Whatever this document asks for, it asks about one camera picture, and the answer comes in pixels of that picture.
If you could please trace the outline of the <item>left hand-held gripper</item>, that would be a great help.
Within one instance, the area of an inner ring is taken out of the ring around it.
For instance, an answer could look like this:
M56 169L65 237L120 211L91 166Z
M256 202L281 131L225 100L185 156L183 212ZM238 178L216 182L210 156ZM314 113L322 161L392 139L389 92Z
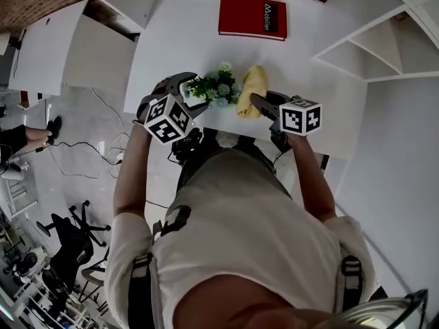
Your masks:
M193 119L209 108L207 102L188 106L180 85L198 76L182 72L159 82L150 95L142 98L137 121L162 145L170 145L188 136L195 127Z

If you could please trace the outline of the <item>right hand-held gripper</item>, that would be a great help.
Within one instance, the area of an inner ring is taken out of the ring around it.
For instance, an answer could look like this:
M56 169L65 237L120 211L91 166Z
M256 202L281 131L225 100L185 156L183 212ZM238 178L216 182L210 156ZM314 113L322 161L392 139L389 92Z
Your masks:
M270 139L279 151L289 151L286 134L307 136L319 130L322 124L322 104L302 98L268 91L265 97L252 93L251 104L273 121Z

